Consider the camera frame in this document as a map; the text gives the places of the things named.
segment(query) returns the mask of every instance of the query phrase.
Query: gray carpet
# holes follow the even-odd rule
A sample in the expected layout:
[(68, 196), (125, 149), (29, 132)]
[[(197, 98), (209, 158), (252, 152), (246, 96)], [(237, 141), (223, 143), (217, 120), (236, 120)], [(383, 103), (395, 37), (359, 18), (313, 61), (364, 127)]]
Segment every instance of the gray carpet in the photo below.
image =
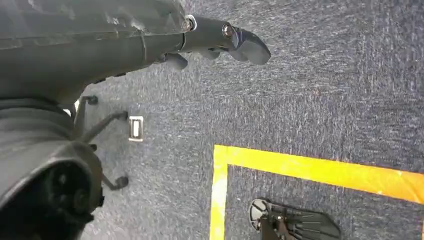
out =
[[(90, 86), (92, 125), (112, 110), (145, 117), (145, 142), (115, 123), (95, 142), (106, 191), (84, 239), (209, 239), (213, 145), (246, 147), (424, 173), (424, 3), (420, 0), (186, 0), (189, 13), (262, 37), (265, 66), (189, 54)], [(416, 203), (230, 167), (226, 239), (258, 239), (250, 201), (329, 213), (345, 240), (420, 240)]]

